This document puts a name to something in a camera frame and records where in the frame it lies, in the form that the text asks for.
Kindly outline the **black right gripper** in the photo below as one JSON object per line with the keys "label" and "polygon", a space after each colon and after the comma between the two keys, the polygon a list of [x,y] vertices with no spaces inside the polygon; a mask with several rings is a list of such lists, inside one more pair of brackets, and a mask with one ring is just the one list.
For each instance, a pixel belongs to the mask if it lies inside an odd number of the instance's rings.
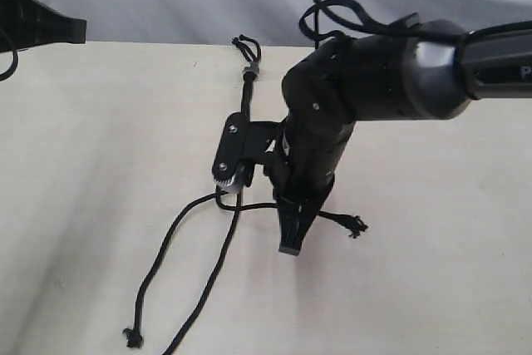
{"label": "black right gripper", "polygon": [[335,216],[322,208],[354,126],[352,122],[320,131],[301,118],[284,119],[268,168],[276,197],[279,252],[298,256],[313,221]]}

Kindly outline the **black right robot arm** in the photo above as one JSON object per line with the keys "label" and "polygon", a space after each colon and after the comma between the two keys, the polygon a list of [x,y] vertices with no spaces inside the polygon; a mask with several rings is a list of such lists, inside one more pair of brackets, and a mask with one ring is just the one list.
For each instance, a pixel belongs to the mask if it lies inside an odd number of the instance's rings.
{"label": "black right robot arm", "polygon": [[282,253],[300,252],[357,122],[450,120],[473,101],[530,97],[530,30],[468,33],[436,20],[416,36],[405,20],[397,26],[404,37],[329,40],[284,76],[288,114],[268,168]]}

